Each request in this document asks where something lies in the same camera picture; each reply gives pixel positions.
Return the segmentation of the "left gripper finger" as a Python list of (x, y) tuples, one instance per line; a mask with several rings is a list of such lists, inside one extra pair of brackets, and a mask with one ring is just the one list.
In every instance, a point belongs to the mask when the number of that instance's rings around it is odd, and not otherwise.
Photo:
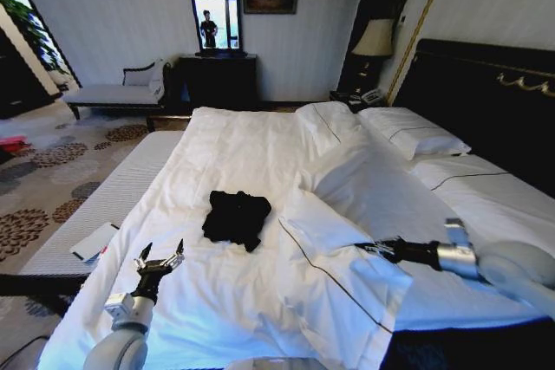
[(148, 256), (152, 249), (153, 243), (149, 243), (139, 254), (137, 258), (134, 259), (134, 263), (136, 266), (136, 271), (138, 274), (146, 274), (152, 271), (152, 264), (148, 260)]
[(176, 251), (165, 260), (164, 265), (170, 269), (176, 269), (184, 260), (184, 241), (180, 240)]

